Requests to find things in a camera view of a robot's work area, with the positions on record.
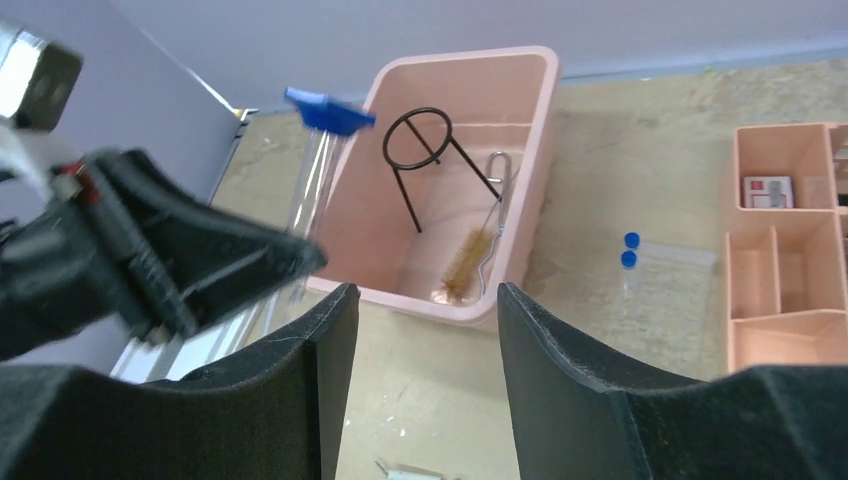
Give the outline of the black wire tripod stand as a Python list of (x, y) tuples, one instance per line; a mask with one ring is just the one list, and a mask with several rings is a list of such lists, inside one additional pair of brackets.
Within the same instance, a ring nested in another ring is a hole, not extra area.
[[(412, 118), (419, 115), (427, 115), (432, 114), (438, 116), (442, 119), (443, 124), (445, 126), (445, 133), (443, 136), (443, 140), (441, 144), (434, 148), (432, 147), (428, 141), (424, 138), (423, 134), (419, 131), (419, 129), (412, 122)], [(428, 153), (428, 156), (422, 160), (413, 162), (413, 163), (399, 163), (395, 161), (390, 153), (390, 141), (392, 139), (393, 134), (398, 129), (398, 127), (402, 124), (406, 124), (413, 136), (418, 140), (424, 150)], [(418, 215), (415, 211), (413, 203), (411, 201), (410, 195), (407, 191), (405, 183), (402, 179), (401, 172), (406, 171), (416, 171), (422, 169), (430, 164), (441, 164), (441, 158), (445, 151), (452, 147), (460, 157), (466, 162), (469, 168), (474, 172), (474, 174), (478, 177), (478, 179), (483, 182), (489, 192), (494, 196), (494, 199), (497, 203), (499, 203), (503, 195), (498, 193), (493, 184), (488, 180), (488, 177), (483, 173), (483, 171), (477, 166), (477, 164), (471, 159), (465, 149), (460, 145), (460, 143), (455, 139), (453, 135), (453, 122), (448, 114), (436, 107), (426, 106), (419, 107), (412, 110), (407, 111), (400, 117), (398, 117), (388, 128), (386, 133), (383, 136), (382, 140), (382, 155), (385, 162), (390, 166), (397, 185), (400, 189), (402, 197), (404, 199), (407, 211), (413, 221), (415, 229), (418, 233), (423, 232), (423, 228), (419, 221)]]

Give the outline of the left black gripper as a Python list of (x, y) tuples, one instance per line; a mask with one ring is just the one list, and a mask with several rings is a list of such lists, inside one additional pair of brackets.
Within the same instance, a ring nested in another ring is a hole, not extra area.
[(188, 338), (327, 263), (317, 243), (186, 194), (142, 150), (55, 167), (42, 214), (1, 226), (1, 358), (111, 314), (139, 340)]

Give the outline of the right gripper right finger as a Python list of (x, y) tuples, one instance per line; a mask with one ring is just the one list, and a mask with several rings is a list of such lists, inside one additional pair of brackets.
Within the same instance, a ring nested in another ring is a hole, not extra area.
[(500, 285), (524, 479), (843, 479), (847, 370), (755, 366), (699, 381), (625, 355)]

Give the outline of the brown test tube brush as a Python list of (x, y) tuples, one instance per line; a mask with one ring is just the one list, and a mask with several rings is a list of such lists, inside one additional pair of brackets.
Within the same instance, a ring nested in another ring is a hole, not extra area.
[(479, 299), (476, 271), (487, 250), (484, 246), (487, 235), (484, 233), (483, 223), (469, 231), (442, 277), (441, 288), (448, 304), (470, 300), (473, 290), (476, 290)]

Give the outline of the spatula with blue clip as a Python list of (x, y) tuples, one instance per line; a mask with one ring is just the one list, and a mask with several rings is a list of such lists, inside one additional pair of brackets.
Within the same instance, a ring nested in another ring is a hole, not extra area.
[(317, 239), (346, 140), (371, 128), (376, 116), (328, 94), (288, 87), (284, 99), (298, 111), (308, 133), (287, 227), (311, 240)]

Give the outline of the metal crucible tongs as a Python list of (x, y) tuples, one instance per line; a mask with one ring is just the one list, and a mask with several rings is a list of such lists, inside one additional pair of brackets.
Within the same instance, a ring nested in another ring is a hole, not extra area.
[[(495, 164), (500, 160), (503, 164), (503, 175), (494, 177), (492, 172)], [(499, 198), (492, 204), (489, 213), (484, 220), (483, 230), (487, 235), (484, 241), (484, 246), (487, 248), (485, 255), (477, 266), (477, 280), (479, 284), (479, 299), (482, 300), (487, 289), (487, 268), (490, 261), (494, 258), (498, 242), (504, 232), (505, 218), (511, 202), (513, 192), (513, 182), (516, 173), (513, 170), (512, 156), (502, 150), (498, 150), (489, 155), (484, 169), (484, 175), (487, 181), (494, 185), (500, 186)]]

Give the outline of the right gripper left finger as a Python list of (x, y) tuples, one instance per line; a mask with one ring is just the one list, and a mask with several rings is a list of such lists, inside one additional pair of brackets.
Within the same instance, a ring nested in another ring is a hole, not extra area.
[(1, 371), (5, 479), (332, 479), (360, 294), (338, 286), (292, 323), (177, 381), (72, 366)]

